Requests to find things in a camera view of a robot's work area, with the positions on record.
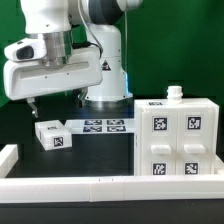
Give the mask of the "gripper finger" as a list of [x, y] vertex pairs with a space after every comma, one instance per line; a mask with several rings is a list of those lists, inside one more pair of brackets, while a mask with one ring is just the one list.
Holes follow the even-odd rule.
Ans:
[[88, 93], [88, 88], [82, 88], [79, 95], [78, 95], [78, 99], [79, 99], [79, 107], [82, 108], [83, 107], [83, 103], [85, 101], [85, 98], [87, 96]]
[[32, 109], [32, 114], [34, 115], [35, 118], [38, 118], [38, 108], [35, 105], [35, 98], [30, 97], [26, 99], [28, 105], [31, 107]]

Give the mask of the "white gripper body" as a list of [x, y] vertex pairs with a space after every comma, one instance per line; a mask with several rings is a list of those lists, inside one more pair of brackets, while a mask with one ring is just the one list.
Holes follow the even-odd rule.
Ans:
[[42, 64], [47, 47], [39, 39], [24, 38], [7, 46], [4, 54], [4, 89], [11, 100], [94, 86], [102, 81], [96, 47], [73, 50], [66, 64], [56, 66]]

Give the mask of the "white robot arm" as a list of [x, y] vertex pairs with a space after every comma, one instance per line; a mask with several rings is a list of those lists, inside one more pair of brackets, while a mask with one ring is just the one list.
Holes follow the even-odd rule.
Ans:
[[129, 101], [115, 23], [143, 0], [20, 0], [27, 37], [4, 49], [6, 96], [25, 99], [79, 89], [97, 107]]

